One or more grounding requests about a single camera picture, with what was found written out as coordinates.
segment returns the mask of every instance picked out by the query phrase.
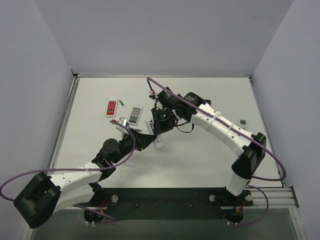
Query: small white object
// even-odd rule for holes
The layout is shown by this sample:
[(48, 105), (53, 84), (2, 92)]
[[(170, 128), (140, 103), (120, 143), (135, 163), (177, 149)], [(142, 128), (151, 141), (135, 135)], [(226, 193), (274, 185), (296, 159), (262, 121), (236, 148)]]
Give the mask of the small white object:
[(249, 194), (245, 197), (245, 200), (247, 200), (248, 202), (251, 202), (252, 200), (252, 196)]
[(238, 126), (239, 126), (239, 128), (242, 128), (243, 130), (248, 131), (248, 121), (247, 120), (239, 119)]
[(242, 193), (250, 180), (251, 179), (242, 178), (232, 172), (232, 176), (226, 185), (226, 190), (237, 197)]
[(134, 125), (134, 126), (138, 125), (143, 108), (144, 107), (142, 105), (134, 105), (133, 106), (132, 111), (129, 116), (129, 121), (128, 121), (128, 123), (130, 125)]
[[(118, 123), (126, 127), (127, 126), (127, 119), (125, 117), (120, 117)], [(123, 134), (128, 133), (126, 131), (126, 129), (124, 129), (122, 126), (119, 126), (119, 125), (116, 125), (115, 129), (119, 130)]]
[(132, 161), (126, 161), (124, 163), (124, 165), (128, 166), (128, 167), (132, 167), (132, 168), (135, 168), (136, 167), (136, 163), (135, 162), (132, 162)]
[(113, 118), (116, 116), (116, 111), (118, 107), (118, 98), (110, 98), (106, 108), (106, 116), (108, 118)]
[[(146, 128), (149, 131), (149, 134), (154, 135), (154, 119), (152, 117), (148, 117), (144, 120)], [(163, 138), (161, 135), (158, 135), (158, 137), (153, 141), (154, 147), (156, 150), (162, 149), (164, 147)]]

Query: white remote control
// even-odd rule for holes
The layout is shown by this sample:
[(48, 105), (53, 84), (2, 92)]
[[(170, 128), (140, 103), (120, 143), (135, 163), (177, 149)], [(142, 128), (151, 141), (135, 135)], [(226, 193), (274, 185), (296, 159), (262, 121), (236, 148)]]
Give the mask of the white remote control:
[(129, 117), (129, 121), (128, 121), (129, 125), (138, 125), (143, 108), (144, 107), (141, 105), (133, 106), (130, 117)]
[(245, 119), (238, 120), (238, 127), (242, 128), (245, 131), (248, 131), (248, 121)]
[[(154, 119), (152, 117), (148, 117), (145, 121), (146, 128), (149, 131), (149, 134), (153, 135), (154, 134)], [(153, 141), (154, 147), (156, 150), (162, 149), (164, 147), (163, 139), (161, 135), (158, 135), (156, 140)]]
[(113, 118), (116, 115), (117, 107), (118, 107), (118, 99), (110, 98), (107, 109), (106, 109), (106, 116), (108, 118)]

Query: table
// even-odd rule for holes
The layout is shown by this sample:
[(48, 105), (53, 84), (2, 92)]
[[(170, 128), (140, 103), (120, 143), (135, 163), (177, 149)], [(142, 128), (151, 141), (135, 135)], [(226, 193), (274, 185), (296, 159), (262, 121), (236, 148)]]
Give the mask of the table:
[[(246, 119), (248, 130), (266, 134), (263, 121), (248, 78), (178, 78), (155, 77), (156, 81), (178, 94), (194, 92), (212, 101), (211, 106), (231, 122)], [(121, 133), (106, 117), (109, 98), (118, 98), (116, 116), (129, 117), (134, 104), (143, 105), (138, 126), (148, 134), (145, 119), (151, 117), (154, 101), (148, 98), (145, 77), (95, 77), (77, 79), (78, 85), (69, 118), (57, 151), (55, 168), (77, 168), (91, 161), (105, 140), (121, 139)], [(189, 124), (181, 127), (187, 131)], [(107, 179), (99, 182), (104, 188), (201, 188), (224, 187), (232, 174), (236, 156), (222, 142), (200, 127), (191, 133), (174, 129), (163, 134), (164, 148), (153, 144), (135, 151), (130, 158), (136, 167), (121, 165)], [(275, 161), (266, 156), (256, 171), (264, 178), (279, 178)], [(253, 179), (257, 187), (282, 187), (281, 182)]]

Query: bolt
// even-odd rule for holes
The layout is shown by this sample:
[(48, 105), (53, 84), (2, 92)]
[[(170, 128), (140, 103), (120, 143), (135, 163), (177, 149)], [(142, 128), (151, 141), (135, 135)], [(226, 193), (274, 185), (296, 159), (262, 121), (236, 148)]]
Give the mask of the bolt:
[(248, 202), (251, 202), (252, 200), (252, 196), (249, 194), (245, 197), (245, 200), (247, 200)]
[(118, 202), (118, 196), (117, 195), (113, 195), (112, 197), (111, 197), (111, 201), (113, 202), (113, 203), (116, 203), (116, 202)]
[(209, 196), (209, 201), (210, 201), (210, 202), (214, 202), (215, 200), (216, 200), (216, 196), (213, 195), (213, 194), (211, 194), (211, 195)]

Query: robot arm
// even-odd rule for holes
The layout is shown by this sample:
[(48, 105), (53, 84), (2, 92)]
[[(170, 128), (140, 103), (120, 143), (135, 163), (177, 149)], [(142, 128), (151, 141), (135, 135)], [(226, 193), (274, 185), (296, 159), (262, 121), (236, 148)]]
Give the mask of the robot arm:
[[(240, 196), (263, 160), (264, 151), (218, 122), (216, 117), (233, 126), (230, 121), (220, 115), (220, 112), (212, 109), (201, 97), (192, 92), (189, 92), (183, 99), (207, 113), (211, 113), (213, 117), (208, 117), (195, 110), (165, 90), (156, 97), (151, 96), (151, 98), (155, 98), (156, 104), (159, 101), (162, 109), (158, 109), (155, 104), (151, 110), (154, 122), (153, 134), (142, 134), (131, 129), (135, 139), (135, 150), (145, 149), (158, 135), (172, 130), (176, 127), (178, 120), (184, 119), (217, 137), (237, 156), (237, 160), (232, 165), (233, 173), (226, 185), (226, 190), (235, 197)], [(239, 131), (260, 144), (266, 145), (267, 139), (262, 133), (253, 135), (242, 129)], [(13, 204), (29, 226), (37, 228), (45, 223), (53, 213), (77, 203), (89, 202), (95, 194), (93, 183), (108, 178), (116, 170), (116, 166), (113, 167), (113, 164), (128, 155), (133, 146), (134, 140), (127, 134), (120, 141), (108, 139), (104, 142), (97, 156), (91, 162), (80, 167), (80, 171), (52, 175), (40, 172), (35, 175)]]

